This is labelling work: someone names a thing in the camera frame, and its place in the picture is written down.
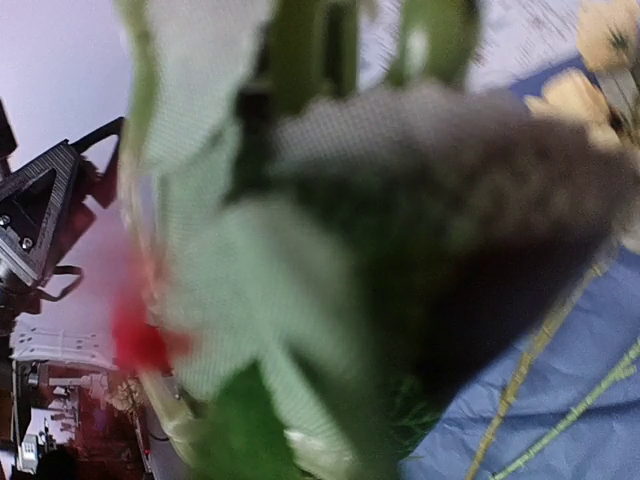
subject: triangular metal bracket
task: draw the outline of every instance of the triangular metal bracket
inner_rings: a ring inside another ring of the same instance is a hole
[[[28,286],[37,286],[43,280],[51,244],[64,221],[81,161],[65,140],[0,182],[0,256]],[[50,194],[47,189],[23,195],[45,176],[52,177]],[[29,214],[36,204],[41,218]]]

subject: fabric leaf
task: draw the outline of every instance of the fabric leaf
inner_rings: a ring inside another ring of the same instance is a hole
[[[196,445],[194,480],[298,480],[293,453],[254,361],[211,402]]]
[[[376,465],[351,461],[370,458],[370,442],[358,439],[384,428],[375,408],[381,372],[351,253],[286,196],[241,201],[211,218],[173,264],[167,326],[203,333],[200,347],[176,362],[176,377],[207,401],[258,358],[288,430],[313,439],[312,450],[296,449],[302,468],[332,472],[323,478],[380,478]],[[301,352],[319,380],[306,376],[291,352]],[[356,434],[332,415],[339,402],[369,412]],[[380,461],[393,464],[382,455]]]

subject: green leaf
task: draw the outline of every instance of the green leaf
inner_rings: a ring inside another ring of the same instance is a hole
[[[226,383],[202,423],[194,480],[301,478],[257,361]]]
[[[275,2],[117,4],[135,62],[125,146],[152,175],[188,168],[233,120]],[[210,168],[222,177],[233,158],[221,156]]]
[[[173,185],[165,197],[182,212],[169,218],[176,228],[206,207],[188,208],[181,192]],[[300,467],[321,478],[376,478],[372,464],[350,460],[372,456],[367,433],[384,421],[369,405],[380,397],[380,371],[353,255],[285,195],[241,200],[209,215],[199,235],[182,237],[171,272],[179,281],[165,296],[167,325],[202,338],[177,362],[176,377],[206,401],[257,358],[288,432],[309,440],[292,443]],[[317,375],[305,375],[291,352]],[[360,432],[333,415],[337,403],[372,412],[358,423]]]
[[[462,80],[477,44],[478,17],[475,0],[407,0],[391,85],[429,77],[447,84]]]
[[[367,385],[357,379],[336,375],[336,372],[314,365],[303,352],[292,350],[291,354],[347,438],[357,446],[361,471],[354,472],[350,478],[397,480],[398,468],[392,460],[388,424],[381,415],[384,408],[382,390],[376,389],[378,396],[374,397]]]

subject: blue fabric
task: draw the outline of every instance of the blue fabric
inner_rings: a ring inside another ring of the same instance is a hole
[[[549,76],[572,59],[514,85],[519,97],[539,95]],[[577,405],[640,335],[640,255],[622,248],[607,272],[582,294],[565,324],[534,363],[478,480],[489,478]],[[496,413],[527,341],[523,339],[459,393],[442,420],[402,463],[408,480],[462,479]],[[640,373],[615,384],[573,426],[509,478],[640,478]]]

